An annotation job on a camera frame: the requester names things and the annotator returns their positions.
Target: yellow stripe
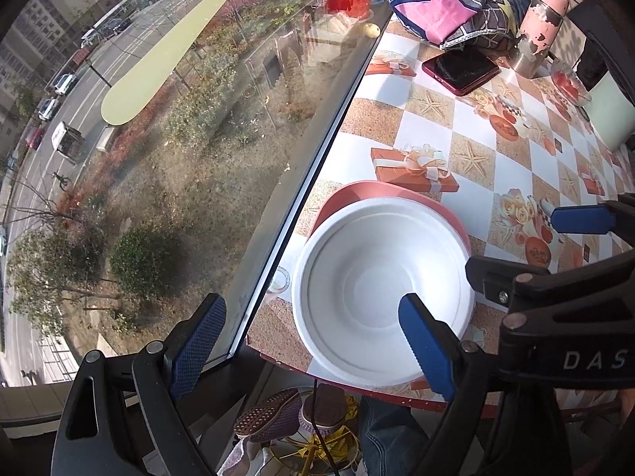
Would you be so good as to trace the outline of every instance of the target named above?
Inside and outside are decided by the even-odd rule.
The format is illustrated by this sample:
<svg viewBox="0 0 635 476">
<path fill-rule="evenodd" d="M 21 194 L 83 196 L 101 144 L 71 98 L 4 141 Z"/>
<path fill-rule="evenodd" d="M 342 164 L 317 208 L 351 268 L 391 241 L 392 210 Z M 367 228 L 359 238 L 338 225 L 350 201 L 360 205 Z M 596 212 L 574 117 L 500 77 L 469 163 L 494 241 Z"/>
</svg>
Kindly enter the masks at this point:
<svg viewBox="0 0 635 476">
<path fill-rule="evenodd" d="M 147 105 L 226 1 L 203 0 L 110 88 L 102 102 L 106 123 L 129 122 Z"/>
</svg>

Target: white car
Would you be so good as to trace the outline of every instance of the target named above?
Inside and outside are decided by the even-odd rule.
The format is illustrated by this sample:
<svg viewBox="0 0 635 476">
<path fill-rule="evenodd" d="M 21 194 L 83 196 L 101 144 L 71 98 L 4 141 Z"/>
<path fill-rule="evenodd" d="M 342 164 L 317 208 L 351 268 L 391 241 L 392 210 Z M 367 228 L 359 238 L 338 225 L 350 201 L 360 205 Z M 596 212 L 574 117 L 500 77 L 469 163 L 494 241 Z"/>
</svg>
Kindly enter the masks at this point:
<svg viewBox="0 0 635 476">
<path fill-rule="evenodd" d="M 75 75 L 71 75 L 70 73 L 66 73 L 59 78 L 53 88 L 58 95 L 64 96 L 71 92 L 71 90 L 75 87 L 75 84 L 77 84 L 77 77 Z"/>
<path fill-rule="evenodd" d="M 61 105 L 62 104 L 59 100 L 57 100 L 57 98 L 49 98 L 48 100 L 44 100 L 37 115 L 39 116 L 40 120 L 47 122 L 55 116 Z"/>
<path fill-rule="evenodd" d="M 6 255 L 6 229 L 0 225 L 0 256 Z"/>
</svg>

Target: white bowl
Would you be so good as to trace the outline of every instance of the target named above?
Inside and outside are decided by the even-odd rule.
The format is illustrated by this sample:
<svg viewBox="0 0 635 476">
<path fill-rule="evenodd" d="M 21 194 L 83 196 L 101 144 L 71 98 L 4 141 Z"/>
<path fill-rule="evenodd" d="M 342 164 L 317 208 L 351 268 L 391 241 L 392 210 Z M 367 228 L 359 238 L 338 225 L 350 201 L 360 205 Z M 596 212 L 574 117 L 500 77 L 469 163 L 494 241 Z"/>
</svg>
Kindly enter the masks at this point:
<svg viewBox="0 0 635 476">
<path fill-rule="evenodd" d="M 327 218 L 300 253 L 291 284 L 300 338 L 351 384 L 414 381 L 421 368 L 399 326 L 399 300 L 416 292 L 461 338 L 474 309 L 468 257 L 452 226 L 421 203 L 352 203 Z"/>
</svg>

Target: screw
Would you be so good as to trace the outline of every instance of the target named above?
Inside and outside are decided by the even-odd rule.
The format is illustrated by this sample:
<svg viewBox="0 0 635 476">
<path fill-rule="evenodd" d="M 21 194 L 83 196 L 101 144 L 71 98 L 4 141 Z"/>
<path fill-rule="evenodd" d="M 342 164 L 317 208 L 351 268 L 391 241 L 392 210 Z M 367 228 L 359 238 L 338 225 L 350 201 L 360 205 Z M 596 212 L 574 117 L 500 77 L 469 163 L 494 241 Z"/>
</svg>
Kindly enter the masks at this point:
<svg viewBox="0 0 635 476">
<path fill-rule="evenodd" d="M 461 342 L 461 349 L 465 352 L 474 353 L 478 351 L 478 345 L 472 342 L 472 340 L 463 340 L 463 342 Z"/>
<path fill-rule="evenodd" d="M 145 346 L 145 350 L 147 350 L 150 354 L 157 354 L 157 352 L 163 349 L 163 342 L 160 340 L 153 340 Z"/>
<path fill-rule="evenodd" d="M 533 274 L 531 273 L 522 273 L 516 276 L 516 282 L 529 282 L 533 278 Z"/>
<path fill-rule="evenodd" d="M 99 359 L 99 356 L 101 356 L 101 355 L 102 354 L 99 351 L 97 351 L 97 350 L 88 351 L 88 353 L 86 354 L 86 358 L 85 359 L 86 359 L 86 361 L 88 363 L 92 363 L 92 362 L 96 362 Z"/>
<path fill-rule="evenodd" d="M 523 327 L 527 322 L 527 315 L 524 313 L 511 313 L 503 319 L 503 326 L 507 329 L 515 330 Z"/>
</svg>

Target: smartphone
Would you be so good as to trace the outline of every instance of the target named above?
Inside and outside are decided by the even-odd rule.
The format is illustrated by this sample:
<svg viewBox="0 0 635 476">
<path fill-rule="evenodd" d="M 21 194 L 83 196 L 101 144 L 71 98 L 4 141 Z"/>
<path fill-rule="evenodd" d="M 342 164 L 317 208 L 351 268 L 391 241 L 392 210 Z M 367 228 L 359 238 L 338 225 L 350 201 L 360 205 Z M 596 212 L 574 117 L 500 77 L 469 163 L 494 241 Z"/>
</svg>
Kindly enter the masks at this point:
<svg viewBox="0 0 635 476">
<path fill-rule="evenodd" d="M 464 96 L 500 73 L 500 68 L 476 48 L 450 50 L 421 66 L 456 96 Z"/>
</svg>

